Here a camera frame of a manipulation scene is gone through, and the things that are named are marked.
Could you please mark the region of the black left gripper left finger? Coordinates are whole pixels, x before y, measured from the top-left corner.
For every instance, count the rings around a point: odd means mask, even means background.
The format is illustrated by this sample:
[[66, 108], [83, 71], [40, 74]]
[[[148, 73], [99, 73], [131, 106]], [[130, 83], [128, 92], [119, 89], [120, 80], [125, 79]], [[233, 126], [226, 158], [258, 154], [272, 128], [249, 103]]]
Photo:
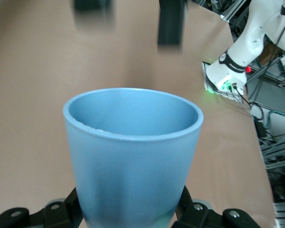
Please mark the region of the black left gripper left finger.
[[0, 214], [0, 228], [79, 228], [84, 217], [76, 189], [30, 214], [27, 208], [11, 208]]

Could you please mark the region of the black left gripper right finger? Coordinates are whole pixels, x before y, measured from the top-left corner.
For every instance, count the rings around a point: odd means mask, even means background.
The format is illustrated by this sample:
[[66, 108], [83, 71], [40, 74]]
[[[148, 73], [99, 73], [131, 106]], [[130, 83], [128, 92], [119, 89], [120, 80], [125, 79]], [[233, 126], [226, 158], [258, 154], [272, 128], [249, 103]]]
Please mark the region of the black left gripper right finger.
[[261, 228], [245, 211], [226, 209], [216, 213], [201, 202], [194, 202], [184, 187], [172, 228]]

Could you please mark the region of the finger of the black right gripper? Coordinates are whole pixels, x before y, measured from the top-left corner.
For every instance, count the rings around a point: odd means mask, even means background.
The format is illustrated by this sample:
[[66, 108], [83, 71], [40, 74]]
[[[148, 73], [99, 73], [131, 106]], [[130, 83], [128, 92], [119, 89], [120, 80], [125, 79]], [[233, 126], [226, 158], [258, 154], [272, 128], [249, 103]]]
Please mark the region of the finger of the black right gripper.
[[179, 46], [185, 15], [185, 0], [159, 0], [159, 46]]
[[74, 0], [74, 8], [78, 11], [105, 10], [110, 6], [111, 0]]

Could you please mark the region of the blue plastic cup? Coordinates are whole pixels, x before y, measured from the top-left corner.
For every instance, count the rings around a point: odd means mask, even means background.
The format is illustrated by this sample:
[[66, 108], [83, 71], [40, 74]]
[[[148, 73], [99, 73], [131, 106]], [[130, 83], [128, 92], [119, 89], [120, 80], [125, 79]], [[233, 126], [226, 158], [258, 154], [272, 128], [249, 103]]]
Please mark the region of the blue plastic cup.
[[87, 228], [168, 228], [189, 174], [201, 109], [165, 92], [108, 88], [63, 108]]

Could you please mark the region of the brown paper table cover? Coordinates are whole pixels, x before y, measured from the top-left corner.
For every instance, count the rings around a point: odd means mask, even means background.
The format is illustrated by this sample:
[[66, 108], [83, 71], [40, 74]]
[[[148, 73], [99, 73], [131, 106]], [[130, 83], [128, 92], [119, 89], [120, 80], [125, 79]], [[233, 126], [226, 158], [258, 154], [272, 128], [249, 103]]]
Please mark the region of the brown paper table cover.
[[116, 0], [112, 26], [76, 25], [70, 0], [0, 2], [0, 213], [39, 211], [74, 188], [62, 108], [110, 87], [166, 91], [204, 113], [187, 187], [193, 198], [275, 227], [255, 127], [237, 102], [204, 89], [201, 63], [233, 42], [219, 15], [188, 4], [182, 48], [157, 49], [157, 0]]

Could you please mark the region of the aluminium frame structure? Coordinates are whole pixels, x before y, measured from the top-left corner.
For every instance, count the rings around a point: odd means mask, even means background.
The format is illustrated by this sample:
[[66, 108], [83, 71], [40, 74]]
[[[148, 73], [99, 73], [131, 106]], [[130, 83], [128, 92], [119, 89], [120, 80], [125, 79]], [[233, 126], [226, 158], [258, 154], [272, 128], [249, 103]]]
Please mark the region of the aluminium frame structure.
[[274, 196], [276, 228], [285, 228], [285, 51], [268, 46], [266, 54], [251, 64], [247, 96], [264, 128], [259, 143]]

